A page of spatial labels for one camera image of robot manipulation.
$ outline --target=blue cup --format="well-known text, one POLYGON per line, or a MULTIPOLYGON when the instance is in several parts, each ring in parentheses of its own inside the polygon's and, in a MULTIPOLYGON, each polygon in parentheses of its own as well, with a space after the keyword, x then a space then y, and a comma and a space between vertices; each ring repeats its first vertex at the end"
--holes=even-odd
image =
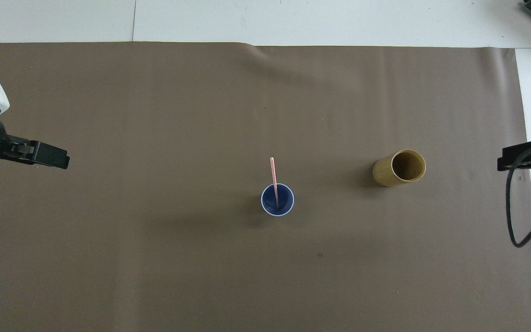
POLYGON ((278 183, 278 201, 280 202, 280 209, 276 208, 276 194, 274 194, 274 184, 268 185, 263 193, 261 193, 261 207, 270 216, 282 217, 290 212, 295 206, 295 195, 290 188, 278 183))

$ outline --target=brown backdrop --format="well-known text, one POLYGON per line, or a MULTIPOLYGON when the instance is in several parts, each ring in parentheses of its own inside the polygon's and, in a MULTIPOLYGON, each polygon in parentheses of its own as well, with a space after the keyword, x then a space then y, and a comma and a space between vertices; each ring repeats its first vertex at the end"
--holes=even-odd
POLYGON ((0 331, 531 331, 513 50, 0 44, 0 82, 71 156, 0 160, 0 331), (375 185, 403 148, 425 177, 375 185))

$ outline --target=yellow cylindrical container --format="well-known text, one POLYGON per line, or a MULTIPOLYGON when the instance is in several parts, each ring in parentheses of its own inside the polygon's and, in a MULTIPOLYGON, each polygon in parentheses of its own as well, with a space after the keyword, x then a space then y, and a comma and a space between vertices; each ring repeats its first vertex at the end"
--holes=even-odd
POLYGON ((425 174, 425 160, 417 151, 400 150, 378 160, 372 169, 376 182, 392 187, 415 182, 425 174))

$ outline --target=straw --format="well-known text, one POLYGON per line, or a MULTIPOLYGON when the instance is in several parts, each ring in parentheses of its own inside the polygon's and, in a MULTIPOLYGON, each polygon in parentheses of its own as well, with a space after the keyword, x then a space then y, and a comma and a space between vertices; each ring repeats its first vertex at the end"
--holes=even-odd
POLYGON ((278 182, 276 182, 276 166, 274 166, 274 157, 270 157, 271 178, 274 180, 274 195, 276 195, 276 210, 280 210, 278 201, 278 182))

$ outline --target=white floor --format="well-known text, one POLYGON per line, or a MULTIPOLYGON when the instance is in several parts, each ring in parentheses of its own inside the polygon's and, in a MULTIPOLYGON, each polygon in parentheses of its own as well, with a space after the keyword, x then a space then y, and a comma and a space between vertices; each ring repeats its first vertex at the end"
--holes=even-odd
POLYGON ((519 3, 0 0, 0 42, 513 47, 518 49, 525 126, 531 140, 531 18, 520 10, 519 3))

